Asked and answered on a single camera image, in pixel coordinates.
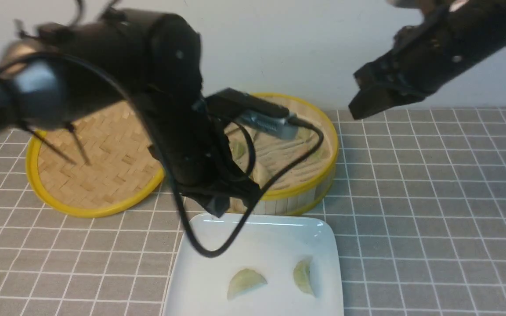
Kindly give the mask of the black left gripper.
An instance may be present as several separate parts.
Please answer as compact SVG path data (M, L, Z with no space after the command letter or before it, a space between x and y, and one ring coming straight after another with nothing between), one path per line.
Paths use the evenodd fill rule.
M220 218L259 201L260 186L233 162L229 140L209 115L202 92L149 86L133 98L153 154L175 183L173 190Z

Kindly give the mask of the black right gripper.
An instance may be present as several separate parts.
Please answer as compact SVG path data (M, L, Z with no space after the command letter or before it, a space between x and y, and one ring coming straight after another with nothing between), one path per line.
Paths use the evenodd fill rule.
M464 29L414 26L401 29L391 50L355 73L359 91L349 103L355 120L420 102L462 74Z

